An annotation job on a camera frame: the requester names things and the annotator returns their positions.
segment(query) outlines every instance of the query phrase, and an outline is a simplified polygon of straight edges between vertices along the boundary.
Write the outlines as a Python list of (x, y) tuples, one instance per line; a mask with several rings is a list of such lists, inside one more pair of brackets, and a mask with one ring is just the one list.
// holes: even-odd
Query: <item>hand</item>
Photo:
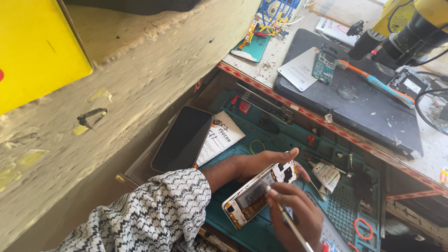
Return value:
[(280, 205), (293, 208), (294, 222), (303, 238), (313, 248), (314, 252), (322, 251), (322, 245), (319, 241), (322, 233), (322, 212), (295, 184), (276, 182), (271, 184), (271, 188), (266, 197), (277, 239), (290, 252), (305, 251), (288, 224), (283, 221), (283, 216), (277, 206), (278, 202)]
[[(240, 173), (236, 181), (247, 182), (268, 166), (274, 163), (287, 163), (297, 157), (298, 154), (299, 149), (294, 148), (289, 152), (263, 151), (256, 155), (241, 156), (241, 166), (238, 170)], [(294, 162), (299, 175), (302, 176), (306, 182), (311, 181), (305, 169), (298, 162)]]

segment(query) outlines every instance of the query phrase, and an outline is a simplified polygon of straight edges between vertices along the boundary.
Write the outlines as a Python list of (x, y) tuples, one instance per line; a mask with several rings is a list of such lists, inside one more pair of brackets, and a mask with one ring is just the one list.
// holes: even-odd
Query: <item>finger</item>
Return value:
[(271, 188), (277, 190), (277, 192), (285, 195), (296, 195), (299, 196), (303, 202), (307, 205), (308, 209), (311, 211), (316, 210), (314, 203), (308, 198), (308, 196), (295, 184), (288, 183), (273, 183)]
[(310, 182), (310, 181), (311, 181), (311, 178), (310, 178), (310, 176), (308, 175), (308, 173), (305, 171), (305, 168), (303, 168), (303, 166), (301, 166), (301, 165), (299, 164), (299, 162), (297, 162), (297, 161), (294, 161), (294, 163), (296, 164), (296, 169), (297, 169), (297, 172), (299, 173), (299, 175), (302, 176), (302, 178), (303, 178), (306, 182)]
[(277, 192), (275, 189), (271, 189), (267, 193), (267, 196), (269, 199), (278, 202), (280, 205), (292, 207), (294, 215), (299, 217), (299, 221), (301, 219), (310, 219), (313, 216), (311, 209), (297, 195), (286, 195)]
[(293, 235), (292, 231), (286, 223), (283, 221), (283, 216), (281, 211), (277, 206), (277, 203), (272, 199), (267, 199), (267, 204), (269, 205), (269, 215), (271, 217), (271, 223), (274, 226), (274, 231), (280, 242), (287, 239), (289, 236)]
[(299, 154), (299, 149), (294, 148), (289, 152), (260, 152), (267, 163), (287, 163), (293, 160)]

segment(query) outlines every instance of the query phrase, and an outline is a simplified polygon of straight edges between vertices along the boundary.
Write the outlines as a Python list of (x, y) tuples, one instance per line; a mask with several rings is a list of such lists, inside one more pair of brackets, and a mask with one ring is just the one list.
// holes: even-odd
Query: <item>green circuit board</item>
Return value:
[(311, 74), (321, 82), (330, 85), (333, 79), (333, 70), (335, 68), (336, 59), (324, 52), (319, 52)]

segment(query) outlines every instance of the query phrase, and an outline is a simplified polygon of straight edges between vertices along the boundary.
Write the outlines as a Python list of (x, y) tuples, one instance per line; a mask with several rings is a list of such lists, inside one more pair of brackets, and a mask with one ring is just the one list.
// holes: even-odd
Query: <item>patterned shirt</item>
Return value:
[(50, 251), (216, 252), (211, 243), (196, 238), (210, 198), (208, 181), (196, 169), (154, 176), (109, 206), (97, 207)]

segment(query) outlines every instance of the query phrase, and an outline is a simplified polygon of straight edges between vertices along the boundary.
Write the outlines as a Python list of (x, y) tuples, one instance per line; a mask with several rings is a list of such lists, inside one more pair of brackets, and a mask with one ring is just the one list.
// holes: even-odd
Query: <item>smartphone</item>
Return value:
[(211, 113), (184, 106), (154, 156), (152, 169), (165, 173), (193, 168), (212, 122)]
[(292, 183), (298, 178), (294, 160), (272, 164), (225, 200), (221, 208), (233, 226), (240, 229), (267, 205), (262, 181), (270, 185), (274, 182)]

